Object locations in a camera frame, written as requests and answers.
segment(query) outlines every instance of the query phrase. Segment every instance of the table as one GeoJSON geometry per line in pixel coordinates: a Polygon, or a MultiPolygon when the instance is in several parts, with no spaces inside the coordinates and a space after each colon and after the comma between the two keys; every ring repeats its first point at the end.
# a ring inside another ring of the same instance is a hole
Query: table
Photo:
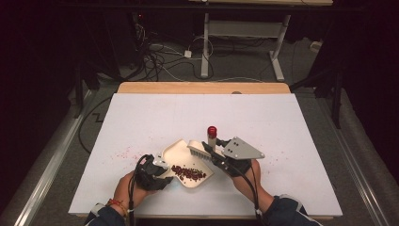
{"type": "MultiPolygon", "coordinates": [[[[258,4],[258,5],[305,5],[307,7],[331,6],[332,0],[208,0],[206,4],[227,3],[227,4],[258,4]]],[[[291,15],[285,15],[281,23],[261,23],[261,22],[238,22],[238,21],[218,21],[210,20],[209,13],[205,13],[204,32],[203,32],[203,54],[201,62],[201,77],[208,77],[209,64],[209,36],[227,36],[227,37],[254,37],[254,38],[277,38],[277,44],[274,51],[269,52],[271,64],[273,66],[276,78],[283,82],[284,75],[279,65],[279,50],[284,41],[285,33],[290,22],[291,15]]]]}
{"type": "MultiPolygon", "coordinates": [[[[218,128],[220,138],[239,135],[265,153],[266,158],[260,160],[262,184],[271,194],[295,196],[314,218],[342,215],[287,85],[188,82],[120,85],[69,213],[84,215],[95,203],[106,202],[119,178],[134,168],[141,155],[156,154],[178,138],[204,140],[209,125],[218,128]]],[[[214,175],[200,186],[187,188],[173,180],[147,198],[135,216],[254,218],[253,204],[235,190],[220,169],[207,165],[214,175]]]]}

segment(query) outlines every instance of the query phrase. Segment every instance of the pile of beans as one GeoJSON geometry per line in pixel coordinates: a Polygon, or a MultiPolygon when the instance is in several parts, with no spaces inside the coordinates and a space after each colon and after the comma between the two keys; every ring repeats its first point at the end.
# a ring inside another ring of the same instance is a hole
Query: pile of beans
{"type": "Polygon", "coordinates": [[[200,181],[201,178],[206,177],[206,173],[202,173],[202,171],[198,169],[182,168],[175,165],[173,165],[171,169],[182,181],[184,180],[184,177],[190,180],[194,180],[196,182],[200,181]]]}

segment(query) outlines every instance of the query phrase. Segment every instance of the red cap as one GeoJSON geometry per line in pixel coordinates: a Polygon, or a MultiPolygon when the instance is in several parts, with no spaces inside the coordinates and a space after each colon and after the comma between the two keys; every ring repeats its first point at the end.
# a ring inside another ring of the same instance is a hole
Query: red cap
{"type": "Polygon", "coordinates": [[[208,127],[208,137],[209,138],[216,138],[217,137],[217,129],[214,126],[208,127]]]}

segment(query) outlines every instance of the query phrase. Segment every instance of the sleeve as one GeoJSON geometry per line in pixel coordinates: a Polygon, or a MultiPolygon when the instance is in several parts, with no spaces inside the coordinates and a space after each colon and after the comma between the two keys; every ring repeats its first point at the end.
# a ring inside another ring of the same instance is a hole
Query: sleeve
{"type": "Polygon", "coordinates": [[[88,214],[85,226],[124,226],[124,218],[112,207],[96,204],[88,214]]]}
{"type": "Polygon", "coordinates": [[[269,209],[263,213],[263,222],[270,226],[321,226],[308,217],[301,202],[288,195],[275,196],[269,209]]]}

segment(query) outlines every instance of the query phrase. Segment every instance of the red string bracelet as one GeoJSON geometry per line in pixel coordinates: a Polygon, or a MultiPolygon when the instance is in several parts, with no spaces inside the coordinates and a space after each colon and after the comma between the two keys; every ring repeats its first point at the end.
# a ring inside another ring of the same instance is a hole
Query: red string bracelet
{"type": "Polygon", "coordinates": [[[109,199],[109,200],[108,200],[108,203],[107,203],[106,205],[115,204],[115,205],[119,206],[120,209],[123,210],[123,213],[124,213],[124,216],[123,216],[123,217],[128,217],[128,215],[127,215],[127,210],[126,210],[126,208],[122,205],[122,202],[123,202],[123,201],[117,201],[117,200],[109,199]]]}

